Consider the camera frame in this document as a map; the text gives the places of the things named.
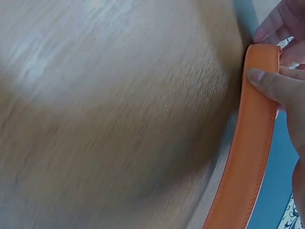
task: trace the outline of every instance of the leather strap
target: leather strap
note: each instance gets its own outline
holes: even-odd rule
[[[247,81],[250,68],[278,73],[279,46],[250,45],[244,62],[237,124],[224,174],[203,229],[245,229],[254,209],[269,157],[276,102]]]

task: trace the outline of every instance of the wooden surface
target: wooden surface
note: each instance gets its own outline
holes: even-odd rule
[[[0,1],[0,228],[185,228],[240,28],[233,0]]]

